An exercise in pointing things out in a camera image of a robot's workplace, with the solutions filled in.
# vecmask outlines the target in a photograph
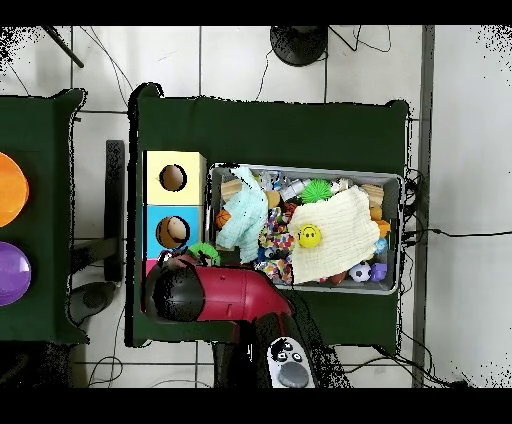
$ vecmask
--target blue box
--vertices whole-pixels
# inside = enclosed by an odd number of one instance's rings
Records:
[[[176,216],[183,219],[188,224],[190,235],[182,247],[191,246],[203,240],[203,206],[148,205],[146,208],[146,259],[157,259],[162,250],[175,250],[167,249],[166,247],[162,246],[156,239],[156,228],[160,221],[164,218]]]

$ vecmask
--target metal tray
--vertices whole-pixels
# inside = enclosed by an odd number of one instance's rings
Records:
[[[233,164],[215,163],[210,166],[208,171],[208,203],[206,207],[205,234],[206,242],[215,244],[216,226],[215,216],[222,209],[224,202],[220,195],[220,186],[222,183],[235,179],[229,172]],[[375,257],[381,263],[386,263],[388,273],[381,282],[362,282],[353,281],[347,276],[340,284],[331,282],[318,283],[308,282],[296,284],[294,290],[315,291],[315,292],[335,292],[335,293],[358,293],[373,295],[392,294],[400,284],[400,254],[401,254],[401,235],[403,232],[403,206],[405,204],[405,184],[401,176],[396,174],[379,174],[372,172],[356,171],[334,171],[327,169],[308,169],[308,168],[288,168],[263,165],[246,165],[253,172],[258,171],[281,171],[291,180],[320,178],[325,180],[335,180],[339,178],[350,178],[354,184],[375,184],[383,187],[384,201],[382,203],[382,219],[391,224],[391,231],[387,235],[389,248]],[[231,263],[240,261],[238,248],[234,252],[219,252],[221,260],[228,260]],[[274,280],[274,284],[284,290],[292,289],[291,286],[284,284],[281,280]]]

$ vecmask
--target dark green table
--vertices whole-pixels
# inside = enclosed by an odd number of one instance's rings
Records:
[[[66,311],[73,245],[70,124],[83,101],[80,89],[48,99],[0,96],[0,151],[19,164],[30,185],[27,204],[0,228],[0,241],[22,249],[32,266],[27,293],[0,307],[0,340],[87,342]]]
[[[209,165],[235,162],[404,173],[404,101],[375,106],[161,97],[159,85],[143,84],[129,105],[128,343],[229,341],[233,329],[230,323],[156,324],[140,312],[143,150],[198,151]],[[396,349],[397,296],[302,292],[325,344],[380,345],[389,353]]]

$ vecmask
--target smiley face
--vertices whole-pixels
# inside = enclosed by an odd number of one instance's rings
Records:
[[[318,246],[322,234],[316,225],[304,224],[299,229],[299,244],[305,248],[311,248]]]

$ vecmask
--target green spiky toy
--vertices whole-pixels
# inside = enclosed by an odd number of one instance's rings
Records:
[[[325,180],[312,180],[300,195],[304,203],[316,203],[332,196],[329,183]]]
[[[201,259],[200,253],[205,256],[208,256],[212,260],[212,265],[220,265],[220,256],[219,252],[215,250],[211,244],[208,243],[196,243],[192,246],[188,247],[190,253],[194,255],[196,259]]]

